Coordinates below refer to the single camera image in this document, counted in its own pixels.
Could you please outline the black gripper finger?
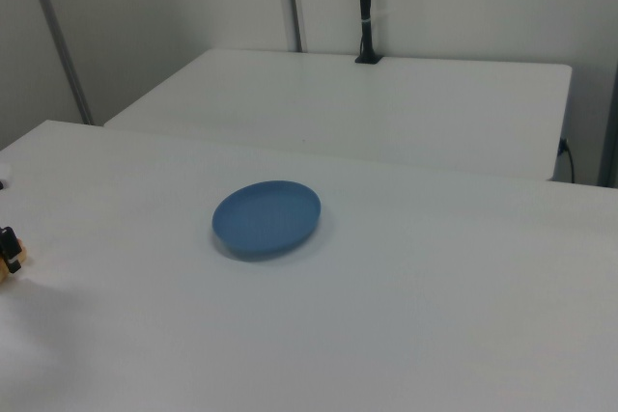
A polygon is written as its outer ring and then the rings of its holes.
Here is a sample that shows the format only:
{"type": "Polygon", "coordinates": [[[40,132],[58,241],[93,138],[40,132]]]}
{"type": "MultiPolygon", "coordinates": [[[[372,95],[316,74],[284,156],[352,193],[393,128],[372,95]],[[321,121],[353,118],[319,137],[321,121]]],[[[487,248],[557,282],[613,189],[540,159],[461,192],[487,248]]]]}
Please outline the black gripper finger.
{"type": "Polygon", "coordinates": [[[11,227],[1,229],[1,259],[8,269],[8,272],[15,274],[20,268],[19,256],[23,249],[11,227]]]}

